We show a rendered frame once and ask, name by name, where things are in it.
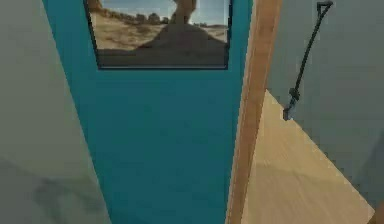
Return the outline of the framed desert landscape picture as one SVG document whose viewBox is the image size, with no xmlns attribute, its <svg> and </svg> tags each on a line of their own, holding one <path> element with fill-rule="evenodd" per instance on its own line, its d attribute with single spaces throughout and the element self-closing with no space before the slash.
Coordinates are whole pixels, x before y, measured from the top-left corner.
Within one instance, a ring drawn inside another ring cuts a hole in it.
<svg viewBox="0 0 384 224">
<path fill-rule="evenodd" d="M 83 0 L 100 69 L 228 67 L 229 0 Z"/>
</svg>

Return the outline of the grey room door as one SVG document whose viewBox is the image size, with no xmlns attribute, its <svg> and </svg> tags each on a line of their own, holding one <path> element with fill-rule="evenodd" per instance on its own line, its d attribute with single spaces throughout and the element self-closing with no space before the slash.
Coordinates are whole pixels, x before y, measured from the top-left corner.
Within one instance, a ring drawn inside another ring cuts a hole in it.
<svg viewBox="0 0 384 224">
<path fill-rule="evenodd" d="M 268 90 L 289 102 L 321 0 L 283 0 Z M 384 0 L 333 0 L 294 120 L 372 206 L 384 202 Z"/>
</svg>

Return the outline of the light wooden door frame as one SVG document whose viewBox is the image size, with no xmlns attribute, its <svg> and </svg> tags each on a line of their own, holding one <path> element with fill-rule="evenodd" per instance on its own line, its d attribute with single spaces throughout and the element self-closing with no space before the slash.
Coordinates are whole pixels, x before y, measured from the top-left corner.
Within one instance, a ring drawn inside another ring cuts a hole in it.
<svg viewBox="0 0 384 224">
<path fill-rule="evenodd" d="M 253 0 L 224 224 L 241 224 L 283 0 Z"/>
</svg>

